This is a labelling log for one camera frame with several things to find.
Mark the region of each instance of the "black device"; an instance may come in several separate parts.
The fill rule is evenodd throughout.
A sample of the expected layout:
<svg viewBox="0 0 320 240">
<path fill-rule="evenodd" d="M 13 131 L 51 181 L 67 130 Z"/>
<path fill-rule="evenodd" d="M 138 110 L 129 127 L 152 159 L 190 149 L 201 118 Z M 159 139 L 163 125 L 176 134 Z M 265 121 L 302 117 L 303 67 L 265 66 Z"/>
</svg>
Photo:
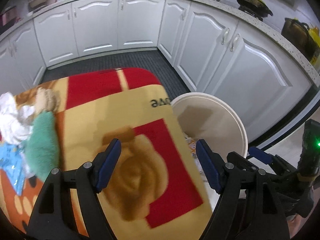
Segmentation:
<svg viewBox="0 0 320 240">
<path fill-rule="evenodd" d="M 310 188 L 319 169 L 320 124 L 308 120 L 303 135 L 303 151 L 298 168 L 279 156 L 251 147 L 249 157 L 268 164 L 276 174 L 259 169 L 248 159 L 230 152 L 227 163 L 211 151 L 201 139 L 196 143 L 196 154 L 209 185 L 220 194 L 218 203 L 199 240 L 286 240 L 290 239 L 286 217 L 300 214 L 306 217 L 313 200 Z M 121 153 L 121 143 L 113 139 L 108 148 L 92 162 L 77 170 L 55 168 L 46 179 L 33 208 L 27 234 L 7 227 L 14 239 L 33 240 L 115 240 L 97 198 L 97 193 L 108 185 Z M 72 210 L 70 189 L 77 190 L 80 209 L 88 235 L 77 231 Z M 240 190 L 246 199 L 239 199 Z"/>
</svg>

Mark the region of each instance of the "kitchen countertop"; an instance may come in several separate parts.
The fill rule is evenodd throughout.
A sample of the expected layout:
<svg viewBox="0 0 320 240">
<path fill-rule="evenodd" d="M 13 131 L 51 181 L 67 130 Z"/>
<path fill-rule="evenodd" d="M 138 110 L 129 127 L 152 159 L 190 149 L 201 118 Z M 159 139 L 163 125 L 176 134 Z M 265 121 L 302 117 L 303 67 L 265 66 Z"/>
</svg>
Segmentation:
<svg viewBox="0 0 320 240">
<path fill-rule="evenodd" d="M 34 17 L 37 17 L 38 15 L 53 9 L 57 6 L 73 2 L 75 0 L 62 0 L 57 3 L 51 4 L 42 10 L 32 14 L 31 16 L 26 16 L 23 20 L 16 23 L 14 26 L 9 28 L 7 31 L 5 31 L 0 36 L 0 41 L 4 39 L 7 35 L 9 35 L 13 30 L 24 24 L 25 22 L 33 19 Z M 225 5 L 223 3 L 213 1 L 213 0 L 191 0 L 194 2 L 202 3 L 204 5 L 211 6 L 215 9 L 224 11 L 228 14 L 233 15 L 234 17 L 237 17 L 244 22 L 248 23 L 249 25 L 253 26 L 254 28 L 258 29 L 265 35 L 267 35 L 271 40 L 273 40 L 276 44 L 278 44 L 281 48 L 286 50 L 289 55 L 298 63 L 298 65 L 301 66 L 301 68 L 304 70 L 304 72 L 307 74 L 307 76 L 310 78 L 310 80 L 317 86 L 320 86 L 320 76 L 318 72 L 314 69 L 314 67 L 308 62 L 308 60 L 301 54 L 301 52 L 294 47 L 286 38 L 284 38 L 280 33 L 278 33 L 276 30 L 272 29 L 270 26 L 266 25 L 265 23 L 261 22 L 260 20 L 252 17 L 251 15 L 244 13 L 243 11 L 240 11 L 236 8 L 233 8 L 231 6 Z"/>
</svg>

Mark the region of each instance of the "cabinet handle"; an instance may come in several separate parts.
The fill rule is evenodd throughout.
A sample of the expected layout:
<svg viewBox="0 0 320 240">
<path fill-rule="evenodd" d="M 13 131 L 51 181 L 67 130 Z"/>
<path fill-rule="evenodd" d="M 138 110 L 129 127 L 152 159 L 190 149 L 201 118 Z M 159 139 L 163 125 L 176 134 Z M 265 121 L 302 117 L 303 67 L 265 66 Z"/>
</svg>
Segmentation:
<svg viewBox="0 0 320 240">
<path fill-rule="evenodd" d="M 182 21 L 184 21 L 184 19 L 185 19 L 185 17 L 186 17 L 186 12 L 187 12 L 187 10 L 184 9 L 183 12 L 182 12 L 182 14 L 181 14 Z"/>
<path fill-rule="evenodd" d="M 12 48 L 11 48 L 11 47 L 8 47 L 8 50 L 9 50 L 10 56 L 11 56 L 11 57 L 13 57 L 13 51 L 12 51 Z"/>
<path fill-rule="evenodd" d="M 230 28 L 226 29 L 224 35 L 222 36 L 222 41 L 221 41 L 222 45 L 224 45 L 224 42 L 226 41 L 226 38 L 227 38 L 229 32 L 230 32 Z"/>
<path fill-rule="evenodd" d="M 240 38 L 240 34 L 238 33 L 238 34 L 236 35 L 235 39 L 234 39 L 233 42 L 232 42 L 230 51 L 234 51 L 235 45 L 237 44 L 239 38 Z"/>
</svg>

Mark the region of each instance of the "white bucket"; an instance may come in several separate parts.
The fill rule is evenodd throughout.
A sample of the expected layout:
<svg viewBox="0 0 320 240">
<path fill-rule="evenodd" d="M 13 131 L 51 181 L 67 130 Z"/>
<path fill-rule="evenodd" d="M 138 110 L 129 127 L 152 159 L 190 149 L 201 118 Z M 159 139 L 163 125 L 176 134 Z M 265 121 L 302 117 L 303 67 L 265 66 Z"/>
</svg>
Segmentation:
<svg viewBox="0 0 320 240">
<path fill-rule="evenodd" d="M 247 156 L 248 138 L 235 111 L 222 100 L 204 93 L 187 93 L 171 102 L 182 131 L 204 139 L 225 162 L 229 152 Z"/>
</svg>

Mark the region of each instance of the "white kitchen cabinet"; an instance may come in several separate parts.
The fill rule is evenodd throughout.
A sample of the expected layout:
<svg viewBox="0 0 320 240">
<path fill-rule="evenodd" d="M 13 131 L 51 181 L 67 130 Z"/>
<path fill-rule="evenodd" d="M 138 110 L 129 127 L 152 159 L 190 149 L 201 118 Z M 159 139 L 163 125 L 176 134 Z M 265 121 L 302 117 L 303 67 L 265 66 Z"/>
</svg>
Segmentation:
<svg viewBox="0 0 320 240">
<path fill-rule="evenodd" d="M 37 76 L 42 74 L 45 64 L 36 39 L 33 21 L 28 21 L 14 30 L 9 39 L 17 69 L 30 88 L 37 85 L 39 80 Z"/>
<path fill-rule="evenodd" d="M 6 37 L 0 42 L 0 95 L 6 92 L 17 95 L 25 90 L 28 86 L 16 68 L 13 49 Z"/>
<path fill-rule="evenodd" d="M 79 57 L 72 24 L 71 3 L 37 16 L 34 18 L 34 24 L 47 67 Z"/>
<path fill-rule="evenodd" d="M 164 0 L 119 0 L 118 48 L 156 47 Z"/>
<path fill-rule="evenodd" d="M 72 13 L 80 56 L 118 49 L 118 0 L 78 0 Z"/>
<path fill-rule="evenodd" d="M 284 117 L 310 87 L 308 78 L 286 52 L 240 22 L 204 92 L 236 111 L 250 142 Z"/>
<path fill-rule="evenodd" d="M 178 45 L 191 2 L 187 0 L 166 0 L 158 48 L 173 65 Z"/>
<path fill-rule="evenodd" d="M 192 3 L 173 67 L 191 91 L 203 92 L 217 70 L 238 20 Z"/>
</svg>

